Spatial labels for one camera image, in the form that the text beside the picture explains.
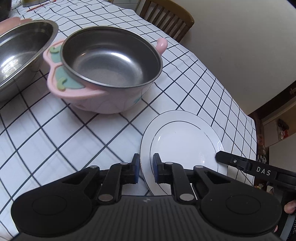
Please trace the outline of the person's right hand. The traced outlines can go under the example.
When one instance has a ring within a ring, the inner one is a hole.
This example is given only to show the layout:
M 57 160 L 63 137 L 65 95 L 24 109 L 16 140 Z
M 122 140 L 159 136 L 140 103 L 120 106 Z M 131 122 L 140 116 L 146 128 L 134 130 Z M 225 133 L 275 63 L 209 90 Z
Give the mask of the person's right hand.
M 295 223 L 295 200 L 288 202 L 283 207 L 282 216 L 274 232 L 276 233 L 277 236 L 280 236 L 282 233 L 289 234 L 293 230 L 294 223 Z

